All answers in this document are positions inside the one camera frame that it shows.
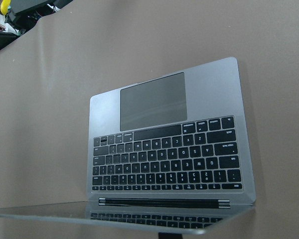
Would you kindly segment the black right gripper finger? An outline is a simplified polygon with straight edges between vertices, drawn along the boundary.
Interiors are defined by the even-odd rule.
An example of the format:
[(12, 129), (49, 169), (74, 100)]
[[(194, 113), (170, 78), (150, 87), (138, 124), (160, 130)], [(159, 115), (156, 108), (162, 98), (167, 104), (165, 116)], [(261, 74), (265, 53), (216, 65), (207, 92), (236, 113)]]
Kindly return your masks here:
[(158, 233), (159, 239), (182, 239), (182, 234)]

